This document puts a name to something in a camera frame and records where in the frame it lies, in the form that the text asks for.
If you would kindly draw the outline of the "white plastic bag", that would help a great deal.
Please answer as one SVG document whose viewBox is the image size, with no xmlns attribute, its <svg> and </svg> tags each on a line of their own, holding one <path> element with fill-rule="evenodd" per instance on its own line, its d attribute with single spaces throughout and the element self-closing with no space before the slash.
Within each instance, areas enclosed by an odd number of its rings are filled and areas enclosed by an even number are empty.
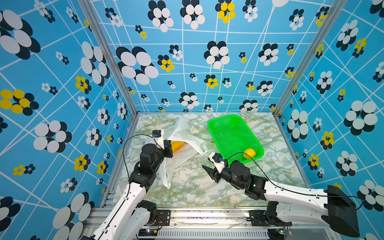
<svg viewBox="0 0 384 240">
<path fill-rule="evenodd" d="M 206 142 L 193 134 L 192 126 L 186 118 L 176 121 L 172 132 L 167 136 L 171 141 L 172 157 L 165 157 L 159 168 L 163 186 L 170 189 L 173 173 L 195 155 L 204 155 L 208 152 Z"/>
</svg>

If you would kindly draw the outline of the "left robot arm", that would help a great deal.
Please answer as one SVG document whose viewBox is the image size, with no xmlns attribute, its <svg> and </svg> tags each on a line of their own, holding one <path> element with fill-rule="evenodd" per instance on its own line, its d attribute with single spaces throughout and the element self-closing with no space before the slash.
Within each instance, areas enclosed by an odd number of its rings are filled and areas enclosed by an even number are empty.
<svg viewBox="0 0 384 240">
<path fill-rule="evenodd" d="M 162 144 L 146 144 L 142 147 L 140 161 L 136 163 L 129 183 L 111 213 L 94 233 L 82 240 L 132 240 L 140 229 L 156 220 L 157 205 L 145 201 L 149 188 L 165 158 L 172 158 L 170 140 Z"/>
</svg>

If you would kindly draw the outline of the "orange yellow papaya fruit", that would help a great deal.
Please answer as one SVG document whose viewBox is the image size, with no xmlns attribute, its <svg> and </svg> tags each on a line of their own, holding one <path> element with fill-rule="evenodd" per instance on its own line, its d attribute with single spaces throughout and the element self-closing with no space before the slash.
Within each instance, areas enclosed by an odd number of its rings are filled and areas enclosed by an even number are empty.
<svg viewBox="0 0 384 240">
<path fill-rule="evenodd" d="M 186 145 L 185 142 L 171 141 L 171 148 L 172 148 L 173 154 L 181 150 L 185 145 Z"/>
</svg>

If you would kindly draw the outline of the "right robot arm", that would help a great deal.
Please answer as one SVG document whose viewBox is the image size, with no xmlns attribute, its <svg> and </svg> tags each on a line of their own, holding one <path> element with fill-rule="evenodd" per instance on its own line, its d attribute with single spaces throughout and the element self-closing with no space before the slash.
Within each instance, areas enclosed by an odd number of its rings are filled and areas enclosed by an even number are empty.
<svg viewBox="0 0 384 240">
<path fill-rule="evenodd" d="M 204 170 L 216 183 L 224 180 L 253 200 L 268 203 L 261 217 L 255 220 L 269 226 L 292 226 L 293 222 L 304 222 L 330 227 L 343 236 L 358 238 L 358 207 L 353 196 L 346 195 L 336 186 L 326 189 L 309 189 L 290 186 L 257 176 L 240 161 L 228 164 L 219 153 L 212 153 L 209 161 L 214 168 Z"/>
</svg>

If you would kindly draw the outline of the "yellow lemon fruit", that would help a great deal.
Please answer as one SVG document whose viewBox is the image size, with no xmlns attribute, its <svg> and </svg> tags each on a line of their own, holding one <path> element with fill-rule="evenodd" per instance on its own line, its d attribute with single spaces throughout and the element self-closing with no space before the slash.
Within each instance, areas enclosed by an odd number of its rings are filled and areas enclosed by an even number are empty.
<svg viewBox="0 0 384 240">
<path fill-rule="evenodd" d="M 244 152 L 243 152 L 243 157 L 245 159 L 252 159 L 256 156 L 256 151 L 254 149 L 246 149 Z"/>
</svg>

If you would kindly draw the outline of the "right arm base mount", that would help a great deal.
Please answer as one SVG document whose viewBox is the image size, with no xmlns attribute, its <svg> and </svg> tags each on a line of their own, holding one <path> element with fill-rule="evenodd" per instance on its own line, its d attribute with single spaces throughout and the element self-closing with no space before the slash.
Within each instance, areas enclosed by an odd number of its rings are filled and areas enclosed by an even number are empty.
<svg viewBox="0 0 384 240">
<path fill-rule="evenodd" d="M 279 202 L 272 201 L 268 203 L 266 210 L 248 211 L 247 221 L 251 222 L 252 226 L 291 227 L 292 222 L 285 222 L 278 218 L 278 204 Z"/>
</svg>

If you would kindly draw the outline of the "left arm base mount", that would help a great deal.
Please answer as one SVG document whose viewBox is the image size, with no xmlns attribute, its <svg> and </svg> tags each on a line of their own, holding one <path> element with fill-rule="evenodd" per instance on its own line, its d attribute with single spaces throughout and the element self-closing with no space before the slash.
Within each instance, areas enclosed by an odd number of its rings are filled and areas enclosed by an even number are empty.
<svg viewBox="0 0 384 240">
<path fill-rule="evenodd" d="M 157 204 L 142 200 L 130 205 L 132 214 L 129 218 L 130 227 L 169 225 L 171 211 L 158 209 Z"/>
</svg>

